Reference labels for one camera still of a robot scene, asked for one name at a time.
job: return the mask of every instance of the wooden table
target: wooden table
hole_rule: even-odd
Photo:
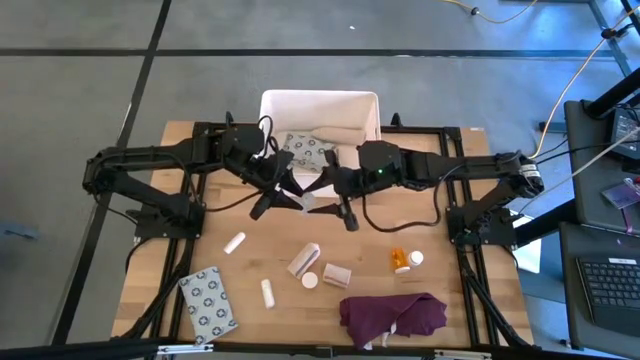
[[[193,122],[167,123],[162,145],[175,144],[190,137]],[[482,129],[462,129],[466,155],[488,154]],[[421,151],[439,153],[437,136],[423,134],[383,134],[383,139]],[[182,171],[155,171],[151,184],[165,192],[179,192]],[[474,198],[479,198],[495,186],[495,181],[472,181]],[[211,207],[229,204],[251,192],[237,178],[219,171],[210,174],[204,200]],[[392,188],[367,197],[371,218],[384,227],[413,220],[433,219],[433,189],[416,193]],[[439,195],[440,207],[447,205],[446,191]],[[334,202],[321,199],[320,205]],[[403,293],[429,292],[448,305],[447,326],[432,336],[410,338],[392,336],[390,347],[468,347],[469,335],[464,310],[462,286],[454,247],[448,241],[443,221],[436,227],[412,227],[397,233],[380,233],[364,220],[361,202],[354,201],[360,230],[347,232],[342,221],[330,215],[303,215],[285,210],[270,209],[259,221],[249,218],[254,201],[233,209],[209,213],[202,237],[196,241],[191,273],[210,266],[218,266],[234,317],[239,326],[218,338],[217,342],[352,345],[344,327],[340,327],[338,303],[349,296],[383,296]],[[247,239],[230,255],[222,251],[224,245],[238,232]],[[306,243],[320,245],[321,256],[310,268],[321,277],[327,262],[353,270],[346,290],[320,284],[313,290],[302,287],[286,270],[289,262]],[[120,305],[113,325],[113,335],[127,331],[156,295],[161,278],[168,241],[157,239],[140,247],[131,259],[125,279]],[[395,275],[391,269],[391,248],[405,251],[420,250],[424,256],[421,266],[408,273]],[[485,246],[484,258],[491,295],[504,317],[518,334],[533,343],[518,273],[510,255],[499,247]],[[276,306],[264,307],[260,281],[269,278],[273,286]],[[168,304],[173,304],[173,296]],[[480,339],[488,343],[482,307],[475,299]],[[161,335],[166,335],[172,305],[166,306]],[[194,331],[186,312],[180,324],[179,340],[194,341]]]

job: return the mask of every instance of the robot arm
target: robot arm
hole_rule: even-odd
[[[164,193],[128,173],[182,169],[191,175],[225,169],[263,194],[251,212],[252,218],[257,219],[270,207],[301,210],[282,190],[276,190],[279,184],[282,189],[302,195],[302,189],[288,169],[293,154],[278,150],[266,157],[256,155],[265,144],[264,133],[257,126],[238,126],[185,139],[172,146],[111,147],[87,161],[82,186],[94,197],[115,192],[141,202],[140,211],[127,211],[138,223],[136,236],[196,238],[201,233],[205,204],[197,198],[192,200],[189,195]]]
[[[385,141],[368,141],[358,148],[358,170],[340,167],[333,152],[327,152],[328,166],[320,178],[305,191],[313,191],[333,184],[340,203],[314,209],[313,213],[335,214],[342,218],[349,231],[358,229],[349,202],[353,199],[401,186],[423,191],[447,179],[499,179],[498,185],[480,200],[462,207],[448,209],[450,234],[468,234],[456,242],[479,242],[510,245],[513,238],[489,239],[490,231],[498,231],[499,224],[511,227],[514,217],[503,206],[516,197],[532,198],[544,190],[542,178],[532,160],[520,153],[495,156],[450,158],[435,153],[399,148]]]

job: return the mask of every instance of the purple cloth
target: purple cloth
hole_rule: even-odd
[[[389,331],[393,322],[398,335],[431,335],[447,325],[446,308],[429,293],[350,297],[340,301],[340,325],[347,327],[353,344],[362,349]]]

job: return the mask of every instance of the white bin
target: white bin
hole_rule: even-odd
[[[373,92],[267,90],[260,104],[260,117],[264,115],[273,118],[273,134],[331,126],[364,130],[366,140],[380,140],[378,96]],[[268,125],[263,130],[266,134]],[[294,167],[293,174],[303,189],[319,177],[298,167]],[[333,186],[314,191],[313,195],[337,197]]]

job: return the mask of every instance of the floor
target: floor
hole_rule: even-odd
[[[619,2],[598,2],[613,24],[621,14]],[[161,4],[3,0],[0,48],[145,49]],[[482,11],[506,18],[522,6],[487,0]],[[592,50],[600,31],[584,4],[541,2],[518,20],[493,25],[432,0],[405,0],[401,6],[387,0],[176,0],[159,48]],[[637,67],[638,35],[632,31],[621,47]],[[411,125],[483,127],[492,151],[531,153],[539,138],[535,124],[548,117],[581,62],[566,57],[161,57],[151,67],[129,145],[156,144],[167,120],[221,121],[228,110],[253,121],[267,89],[342,89],[376,92],[383,122],[400,112]],[[80,187],[84,161],[115,144],[142,64],[136,56],[0,56],[0,219],[41,234],[31,242],[2,239],[0,348],[50,341],[93,207]],[[566,99],[594,98],[621,78],[611,58],[596,58]],[[555,118],[562,119],[561,108]],[[560,141],[561,135],[550,135],[544,148]],[[568,159],[550,161],[542,172],[546,183],[555,184],[568,175]],[[567,184],[527,213],[537,216],[572,196]],[[125,209],[131,203],[115,198],[112,206]],[[107,217],[70,342],[108,338],[132,230],[126,221]],[[527,308],[536,343],[562,351],[557,340],[568,336],[564,305],[528,296]]]

